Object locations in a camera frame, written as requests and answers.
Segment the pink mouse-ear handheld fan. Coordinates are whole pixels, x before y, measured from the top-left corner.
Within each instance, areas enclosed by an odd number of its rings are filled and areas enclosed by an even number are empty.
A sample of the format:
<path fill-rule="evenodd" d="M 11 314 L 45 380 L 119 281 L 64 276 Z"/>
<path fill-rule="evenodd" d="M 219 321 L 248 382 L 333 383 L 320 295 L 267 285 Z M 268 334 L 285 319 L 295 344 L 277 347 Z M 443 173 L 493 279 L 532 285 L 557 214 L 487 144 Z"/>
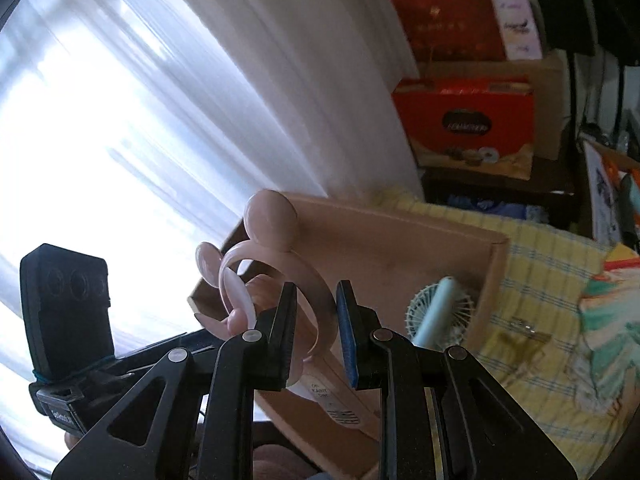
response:
<path fill-rule="evenodd" d="M 298 215 L 293 204 L 276 191 L 256 193 L 245 208 L 248 239 L 221 252 L 203 242 L 195 251 L 201 277 L 217 289 L 227 316 L 216 318 L 193 307 L 195 318 L 221 340 L 257 327 L 258 314 L 275 307 L 285 283 L 296 286 L 297 299 L 310 307 L 300 312 L 286 388 L 317 403 L 340 426 L 378 435 L 378 416 L 349 387 L 344 367 L 331 347 L 338 335 L 336 304 L 318 271 L 295 250 Z"/>

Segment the mint green handheld fan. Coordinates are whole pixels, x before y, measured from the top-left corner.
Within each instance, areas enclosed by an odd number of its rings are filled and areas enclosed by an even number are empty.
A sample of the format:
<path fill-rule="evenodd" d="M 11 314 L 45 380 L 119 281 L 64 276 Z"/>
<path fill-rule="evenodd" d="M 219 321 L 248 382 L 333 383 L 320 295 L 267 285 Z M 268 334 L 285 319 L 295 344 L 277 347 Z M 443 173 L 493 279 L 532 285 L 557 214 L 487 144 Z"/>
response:
<path fill-rule="evenodd" d="M 452 276 L 445 276 L 410 301 L 405 316 L 408 337 L 415 346 L 432 350 L 461 344 L 474 311 L 471 296 Z"/>

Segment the yellow plaid tablecloth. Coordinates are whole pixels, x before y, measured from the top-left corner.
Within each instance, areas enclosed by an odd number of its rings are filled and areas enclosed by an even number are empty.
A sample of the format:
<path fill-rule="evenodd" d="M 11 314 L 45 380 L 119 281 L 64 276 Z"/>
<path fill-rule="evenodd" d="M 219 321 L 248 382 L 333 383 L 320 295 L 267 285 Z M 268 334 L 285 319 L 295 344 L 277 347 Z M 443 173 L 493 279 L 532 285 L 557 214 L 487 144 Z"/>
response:
<path fill-rule="evenodd" d="M 582 410 L 575 403 L 568 364 L 578 341 L 579 299 L 613 248 L 539 223 L 427 204 L 394 188 L 374 201 L 386 208 L 478 226 L 510 240 L 496 310 L 478 358 L 570 460 L 579 478 L 602 476 L 602 466 L 611 463 L 630 436 L 630 421 L 639 403 L 626 415 Z M 499 340 L 510 318 L 524 318 L 552 336 L 546 357 L 533 373 L 522 377 L 509 377 L 508 352 Z"/>

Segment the brown cardboard box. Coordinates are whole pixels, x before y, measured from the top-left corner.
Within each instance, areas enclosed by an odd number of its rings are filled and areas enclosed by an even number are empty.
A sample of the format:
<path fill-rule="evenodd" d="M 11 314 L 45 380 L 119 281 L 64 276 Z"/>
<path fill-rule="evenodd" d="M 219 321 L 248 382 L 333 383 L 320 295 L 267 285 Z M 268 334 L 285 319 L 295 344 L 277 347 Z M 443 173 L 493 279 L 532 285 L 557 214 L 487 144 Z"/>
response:
<path fill-rule="evenodd" d="M 473 351 L 482 346 L 506 268 L 509 242 L 504 235 L 408 211 L 282 195 L 298 215 L 294 250 L 318 271 L 334 300 L 337 284 L 350 281 L 360 304 L 375 310 L 385 327 L 405 333 L 405 316 L 413 297 L 452 276 L 476 302 L 465 345 Z M 247 239 L 242 222 L 235 240 L 218 249 L 228 252 Z M 189 304 L 218 321 L 227 316 L 218 290 L 202 278 Z M 331 352 L 344 367 L 338 335 Z M 378 398 L 370 392 L 355 392 L 380 417 Z M 340 426 L 317 403 L 288 388 L 259 393 L 257 402 L 274 426 L 332 477 L 370 479 L 375 475 L 378 435 L 371 438 Z"/>

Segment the red gift box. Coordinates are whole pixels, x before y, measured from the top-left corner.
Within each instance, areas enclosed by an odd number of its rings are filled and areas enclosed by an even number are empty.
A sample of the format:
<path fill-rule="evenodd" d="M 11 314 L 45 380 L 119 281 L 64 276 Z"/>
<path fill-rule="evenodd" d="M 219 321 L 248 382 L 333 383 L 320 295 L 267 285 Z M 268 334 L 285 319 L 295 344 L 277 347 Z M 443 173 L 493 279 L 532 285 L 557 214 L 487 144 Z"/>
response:
<path fill-rule="evenodd" d="M 419 167 L 530 178 L 536 128 L 527 79 L 406 79 L 392 98 Z"/>

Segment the white curtain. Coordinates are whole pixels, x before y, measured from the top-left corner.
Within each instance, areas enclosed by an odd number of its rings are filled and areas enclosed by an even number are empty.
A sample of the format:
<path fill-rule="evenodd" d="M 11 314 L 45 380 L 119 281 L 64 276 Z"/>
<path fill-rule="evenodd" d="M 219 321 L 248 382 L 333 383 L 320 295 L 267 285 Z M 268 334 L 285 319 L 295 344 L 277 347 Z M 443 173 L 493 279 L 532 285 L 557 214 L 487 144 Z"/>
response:
<path fill-rule="evenodd" d="M 263 188 L 421 185 L 390 94 L 416 63 L 390 0 L 20 0 L 1 29 L 1 427 L 45 477 L 21 258 L 104 259 L 118 353 L 198 328 L 195 251 Z"/>

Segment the large brown cardboard carton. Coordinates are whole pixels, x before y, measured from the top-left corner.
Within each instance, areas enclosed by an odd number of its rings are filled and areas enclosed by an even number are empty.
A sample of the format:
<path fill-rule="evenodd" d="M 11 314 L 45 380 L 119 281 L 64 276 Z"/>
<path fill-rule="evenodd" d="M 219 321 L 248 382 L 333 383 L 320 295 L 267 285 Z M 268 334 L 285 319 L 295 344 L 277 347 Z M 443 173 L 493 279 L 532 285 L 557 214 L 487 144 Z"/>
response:
<path fill-rule="evenodd" d="M 418 67 L 425 77 L 527 78 L 535 98 L 535 155 L 559 158 L 566 96 L 564 62 L 558 52 L 542 60 L 428 62 Z"/>

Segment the pink white paper bag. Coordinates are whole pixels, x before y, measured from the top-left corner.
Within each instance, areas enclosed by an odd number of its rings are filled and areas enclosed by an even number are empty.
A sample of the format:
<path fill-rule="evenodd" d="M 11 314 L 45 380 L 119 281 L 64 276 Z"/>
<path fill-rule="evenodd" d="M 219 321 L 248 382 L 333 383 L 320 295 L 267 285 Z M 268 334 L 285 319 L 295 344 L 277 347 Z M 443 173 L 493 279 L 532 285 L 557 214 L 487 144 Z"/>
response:
<path fill-rule="evenodd" d="M 509 61 L 541 60 L 541 43 L 529 0 L 491 0 L 506 58 Z"/>

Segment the dark red gift bag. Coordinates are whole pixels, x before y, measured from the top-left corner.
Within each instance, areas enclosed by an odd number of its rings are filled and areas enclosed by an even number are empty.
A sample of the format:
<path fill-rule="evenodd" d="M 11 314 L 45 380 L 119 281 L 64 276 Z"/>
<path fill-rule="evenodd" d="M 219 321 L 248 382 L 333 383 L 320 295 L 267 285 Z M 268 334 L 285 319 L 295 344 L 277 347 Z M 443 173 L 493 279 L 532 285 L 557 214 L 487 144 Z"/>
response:
<path fill-rule="evenodd" d="M 416 62 L 503 62 L 491 0 L 392 0 Z"/>

